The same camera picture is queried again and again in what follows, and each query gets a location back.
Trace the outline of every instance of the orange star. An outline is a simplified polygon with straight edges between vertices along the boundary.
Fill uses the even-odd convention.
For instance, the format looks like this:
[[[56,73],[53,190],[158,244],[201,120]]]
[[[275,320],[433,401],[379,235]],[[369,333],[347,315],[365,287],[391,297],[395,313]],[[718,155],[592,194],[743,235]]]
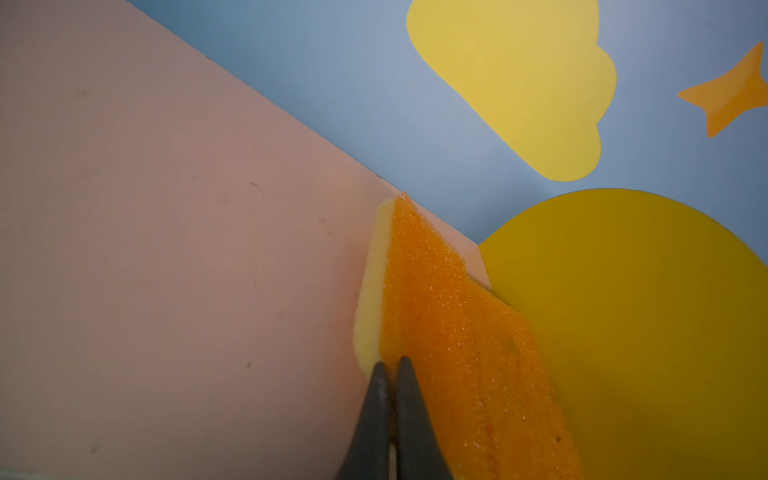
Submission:
[[[708,137],[720,133],[745,111],[768,105],[768,84],[760,76],[762,56],[763,43],[760,42],[722,77],[677,94],[703,108],[707,114]]]

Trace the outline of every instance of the cloud shape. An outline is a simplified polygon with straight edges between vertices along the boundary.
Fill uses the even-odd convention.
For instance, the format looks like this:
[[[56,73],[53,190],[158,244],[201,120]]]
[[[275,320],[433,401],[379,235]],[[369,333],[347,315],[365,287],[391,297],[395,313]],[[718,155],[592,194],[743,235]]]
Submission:
[[[616,90],[597,0],[414,0],[407,25],[427,64],[538,173],[569,181],[597,166]]]

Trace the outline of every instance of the orange sponge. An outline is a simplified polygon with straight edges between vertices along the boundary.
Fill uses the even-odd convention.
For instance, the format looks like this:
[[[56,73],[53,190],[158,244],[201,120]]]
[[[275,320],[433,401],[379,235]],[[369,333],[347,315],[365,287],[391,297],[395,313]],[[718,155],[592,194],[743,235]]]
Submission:
[[[525,319],[467,276],[407,194],[379,208],[355,350],[368,374],[410,357],[458,480],[583,478]]]

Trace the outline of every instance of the orange abrasive surface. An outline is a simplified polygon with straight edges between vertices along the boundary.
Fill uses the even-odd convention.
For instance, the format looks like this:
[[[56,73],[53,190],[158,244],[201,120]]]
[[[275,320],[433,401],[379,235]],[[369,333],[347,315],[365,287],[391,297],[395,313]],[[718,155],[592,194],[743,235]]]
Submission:
[[[583,478],[525,319],[471,280],[462,258],[395,200],[379,351],[413,361],[457,480]]]

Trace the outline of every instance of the blue surface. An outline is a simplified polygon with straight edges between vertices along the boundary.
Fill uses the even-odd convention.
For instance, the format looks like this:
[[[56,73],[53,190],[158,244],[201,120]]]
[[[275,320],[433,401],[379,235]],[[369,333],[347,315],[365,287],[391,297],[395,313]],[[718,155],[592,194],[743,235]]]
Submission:
[[[768,263],[768,108],[710,139],[677,97],[768,41],[766,0],[602,0],[616,96],[598,167],[567,183],[533,171],[421,59],[411,0],[131,2],[475,242],[549,197],[624,187],[706,213]]]

